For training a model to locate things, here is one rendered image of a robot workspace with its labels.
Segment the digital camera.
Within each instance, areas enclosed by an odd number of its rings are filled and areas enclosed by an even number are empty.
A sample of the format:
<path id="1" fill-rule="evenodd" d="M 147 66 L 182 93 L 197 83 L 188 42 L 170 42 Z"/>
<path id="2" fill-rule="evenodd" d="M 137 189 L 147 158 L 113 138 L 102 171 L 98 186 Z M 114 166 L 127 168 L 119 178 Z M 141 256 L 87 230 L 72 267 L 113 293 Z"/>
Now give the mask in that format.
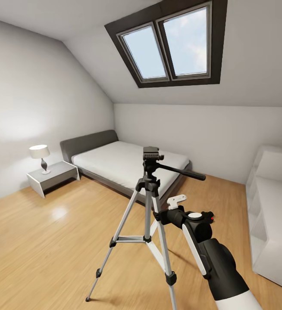
<path id="1" fill-rule="evenodd" d="M 212 223 L 213 222 L 213 216 L 214 216 L 214 214 L 213 214 L 213 212 L 204 212 L 204 211 L 202 211 L 201 212 L 202 214 L 203 214 L 203 216 L 209 221 L 209 223 Z"/>

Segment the camera tripod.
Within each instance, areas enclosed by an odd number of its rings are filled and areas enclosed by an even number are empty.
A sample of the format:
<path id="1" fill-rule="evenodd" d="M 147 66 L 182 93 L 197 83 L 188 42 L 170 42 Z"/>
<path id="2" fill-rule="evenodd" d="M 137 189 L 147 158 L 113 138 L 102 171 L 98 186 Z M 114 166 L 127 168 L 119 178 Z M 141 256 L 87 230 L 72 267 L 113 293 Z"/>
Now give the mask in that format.
<path id="1" fill-rule="evenodd" d="M 176 168 L 172 168 L 169 166 L 162 165 L 158 163 L 157 161 L 163 160 L 164 155 L 159 155 L 159 148 L 158 147 L 143 147 L 143 166 L 144 166 L 144 176 L 143 178 L 140 178 L 138 180 L 138 183 L 135 187 L 135 191 L 132 195 L 132 198 L 130 199 L 130 202 L 127 206 L 127 209 L 123 215 L 123 218 L 117 228 L 117 231 L 115 233 L 115 236 L 112 237 L 110 241 L 110 248 L 108 250 L 108 253 L 103 261 L 103 264 L 101 268 L 97 269 L 96 272 L 96 280 L 94 282 L 94 285 L 89 293 L 89 296 L 86 297 L 86 302 L 89 301 L 90 295 L 100 278 L 103 268 L 107 262 L 107 259 L 113 249 L 113 247 L 116 246 L 117 243 L 144 243 L 148 246 L 150 251 L 153 253 L 154 257 L 156 258 L 158 264 L 161 266 L 163 272 L 166 276 L 166 282 L 169 285 L 170 289 L 170 295 L 171 295 L 171 301 L 172 301 L 172 307 L 173 310 L 177 309 L 176 304 L 176 298 L 175 298 L 175 292 L 173 285 L 176 283 L 177 276 L 175 272 L 171 270 L 170 265 L 170 259 L 169 259 L 169 253 L 167 248 L 167 242 L 166 242 L 166 235 L 164 230 L 164 225 L 161 224 L 161 221 L 154 220 L 154 223 L 151 225 L 151 204 L 152 199 L 154 202 L 154 209 L 155 212 L 158 213 L 161 211 L 160 207 L 160 201 L 159 201 L 159 192 L 158 188 L 160 187 L 160 179 L 157 180 L 157 177 L 152 175 L 158 168 L 162 168 L 169 171 L 174 171 L 177 173 L 182 174 L 183 176 L 195 178 L 197 180 L 205 180 L 206 176 L 205 174 L 201 174 L 198 172 L 194 172 L 192 170 L 180 170 Z M 144 236 L 119 236 L 122 228 L 124 226 L 124 223 L 126 222 L 128 215 L 136 201 L 136 198 L 141 191 L 142 188 L 145 188 L 146 191 L 146 205 L 145 205 L 145 235 Z M 151 240 L 154 236 L 154 233 L 156 232 L 156 229 L 158 228 L 159 236 L 160 236 L 160 242 L 161 242 L 161 248 L 162 248 L 162 254 L 159 252 L 157 247 L 155 246 L 154 242 Z"/>

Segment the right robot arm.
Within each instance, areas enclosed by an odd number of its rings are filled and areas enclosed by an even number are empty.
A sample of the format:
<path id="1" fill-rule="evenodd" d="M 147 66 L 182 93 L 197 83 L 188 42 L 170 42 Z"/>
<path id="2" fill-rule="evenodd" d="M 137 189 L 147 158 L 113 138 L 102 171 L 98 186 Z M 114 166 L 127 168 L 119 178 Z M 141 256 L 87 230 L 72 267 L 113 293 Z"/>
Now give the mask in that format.
<path id="1" fill-rule="evenodd" d="M 218 310 L 263 310 L 248 285 L 236 270 L 229 249 L 212 237 L 212 228 L 202 213 L 184 212 L 185 195 L 169 198 L 169 208 L 153 211 L 162 225 L 174 224 L 182 229 L 192 254 L 209 287 Z"/>

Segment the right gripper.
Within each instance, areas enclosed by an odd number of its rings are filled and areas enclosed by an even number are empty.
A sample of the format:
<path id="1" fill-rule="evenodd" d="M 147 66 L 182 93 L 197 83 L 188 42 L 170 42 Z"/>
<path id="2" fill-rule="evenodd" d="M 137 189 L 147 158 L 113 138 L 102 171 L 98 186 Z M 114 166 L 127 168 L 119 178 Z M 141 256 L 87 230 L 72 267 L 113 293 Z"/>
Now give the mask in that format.
<path id="1" fill-rule="evenodd" d="M 184 206 L 179 205 L 178 208 L 174 210 L 165 209 L 158 213 L 153 211 L 153 215 L 157 221 L 161 221 L 162 225 L 167 225 L 167 224 L 172 223 L 176 226 L 175 217 L 181 211 L 184 212 Z"/>

